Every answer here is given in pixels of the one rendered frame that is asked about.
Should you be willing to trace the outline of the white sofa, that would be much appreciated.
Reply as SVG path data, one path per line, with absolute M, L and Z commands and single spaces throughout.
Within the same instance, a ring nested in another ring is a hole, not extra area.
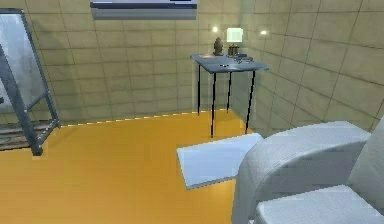
M 384 117 L 373 132 L 334 121 L 257 143 L 239 167 L 231 224 L 384 224 Z

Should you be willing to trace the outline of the pale blue floor mat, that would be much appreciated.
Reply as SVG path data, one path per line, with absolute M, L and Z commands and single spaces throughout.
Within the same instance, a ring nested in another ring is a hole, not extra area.
M 247 152 L 263 137 L 251 133 L 176 150 L 185 187 L 190 190 L 234 179 Z

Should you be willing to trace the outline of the grey table with black legs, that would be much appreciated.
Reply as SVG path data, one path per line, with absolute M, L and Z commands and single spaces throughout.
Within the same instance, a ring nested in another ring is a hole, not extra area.
M 229 110 L 230 106 L 230 97 L 231 97 L 231 84 L 232 84 L 232 74 L 234 72 L 251 72 L 251 84 L 249 91 L 248 107 L 247 107 L 247 116 L 246 116 L 246 127 L 245 130 L 249 128 L 249 119 L 251 112 L 251 105 L 253 99 L 253 92 L 255 87 L 256 72 L 268 70 L 269 67 L 262 64 L 261 62 L 255 61 L 249 63 L 237 63 L 233 57 L 229 55 L 216 56 L 216 59 L 202 59 L 199 55 L 213 55 L 213 54 L 192 54 L 190 58 L 198 64 L 198 96 L 197 100 L 200 100 L 201 95 L 201 69 L 204 68 L 209 74 L 213 75 L 213 86 L 212 86 L 212 105 L 211 105 L 211 126 L 210 126 L 210 136 L 214 136 L 214 119 L 215 119 L 215 101 L 216 101 L 216 80 L 218 74 L 229 74 L 228 81 L 228 93 L 227 93 L 227 105 L 226 110 Z M 200 113 L 201 102 L 197 103 L 197 113 Z

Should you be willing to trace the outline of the brown bust statue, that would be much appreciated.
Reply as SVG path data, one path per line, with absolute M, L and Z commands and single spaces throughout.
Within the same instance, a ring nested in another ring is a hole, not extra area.
M 213 54 L 215 56 L 222 56 L 223 55 L 223 41 L 220 37 L 217 37 L 214 42 L 214 52 Z

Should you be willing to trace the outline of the dark small items cluster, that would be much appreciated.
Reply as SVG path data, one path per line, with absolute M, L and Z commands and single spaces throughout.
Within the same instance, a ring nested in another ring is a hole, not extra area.
M 252 57 L 249 57 L 247 54 L 236 54 L 233 59 L 237 63 L 249 63 L 253 61 Z

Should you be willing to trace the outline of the white table lamp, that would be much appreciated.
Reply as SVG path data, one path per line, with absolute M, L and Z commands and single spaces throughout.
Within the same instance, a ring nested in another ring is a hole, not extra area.
M 239 46 L 243 40 L 243 29 L 242 28 L 228 28 L 227 29 L 227 43 L 228 43 L 228 54 L 234 56 L 238 53 Z

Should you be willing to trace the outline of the white wall air conditioner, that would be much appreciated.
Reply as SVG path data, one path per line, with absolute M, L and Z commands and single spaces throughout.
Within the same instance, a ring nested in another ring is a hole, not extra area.
M 95 20 L 195 20 L 197 0 L 89 0 Z

